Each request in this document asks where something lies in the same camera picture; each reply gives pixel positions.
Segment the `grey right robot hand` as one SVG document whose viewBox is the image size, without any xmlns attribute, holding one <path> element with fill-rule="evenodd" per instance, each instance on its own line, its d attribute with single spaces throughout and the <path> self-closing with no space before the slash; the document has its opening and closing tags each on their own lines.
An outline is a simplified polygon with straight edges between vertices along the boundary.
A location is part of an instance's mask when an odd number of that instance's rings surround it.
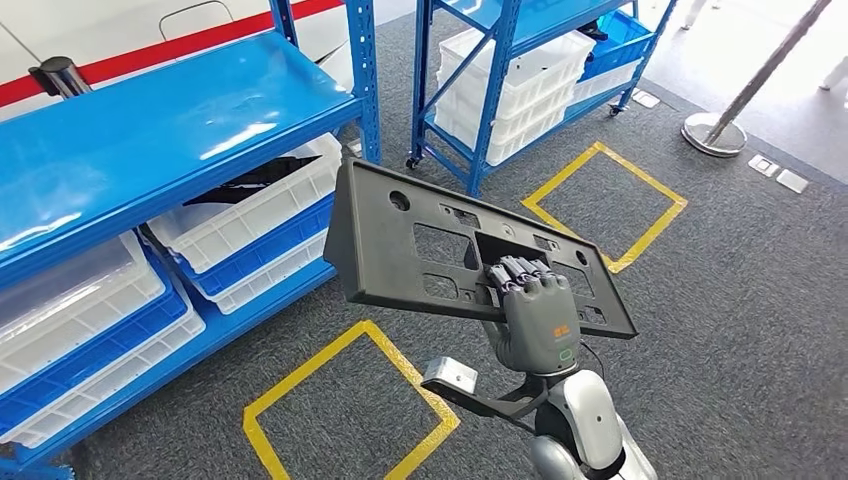
<svg viewBox="0 0 848 480">
<path fill-rule="evenodd" d="M 569 281 L 539 259 L 502 256 L 486 269 L 504 323 L 482 323 L 504 367 L 539 376 L 578 368 L 579 315 Z"/>
</svg>

